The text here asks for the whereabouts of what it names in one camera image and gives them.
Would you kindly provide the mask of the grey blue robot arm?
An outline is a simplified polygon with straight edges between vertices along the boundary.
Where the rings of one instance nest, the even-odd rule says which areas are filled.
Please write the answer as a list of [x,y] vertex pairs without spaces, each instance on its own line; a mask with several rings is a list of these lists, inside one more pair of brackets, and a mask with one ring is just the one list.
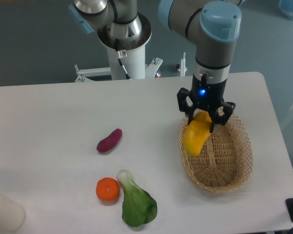
[[[158,17],[171,31],[196,46],[190,90],[177,94],[179,110],[194,118],[208,112],[212,125],[225,125],[235,104],[223,98],[236,40],[240,34],[238,0],[162,0]],[[69,11],[87,33],[96,32],[108,51],[113,79],[146,78],[145,45],[152,29],[135,0],[75,0]]]

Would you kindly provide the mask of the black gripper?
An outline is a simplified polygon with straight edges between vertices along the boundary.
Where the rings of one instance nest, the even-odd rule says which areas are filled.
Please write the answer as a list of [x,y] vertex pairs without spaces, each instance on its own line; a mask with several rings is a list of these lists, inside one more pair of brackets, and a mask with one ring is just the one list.
[[220,83],[210,84],[206,79],[206,83],[202,83],[195,75],[192,77],[191,90],[181,88],[177,93],[177,100],[180,112],[184,112],[188,117],[188,124],[194,118],[196,109],[209,112],[211,125],[209,132],[212,133],[215,125],[224,126],[235,110],[234,102],[224,101],[223,95],[227,83],[227,79]]

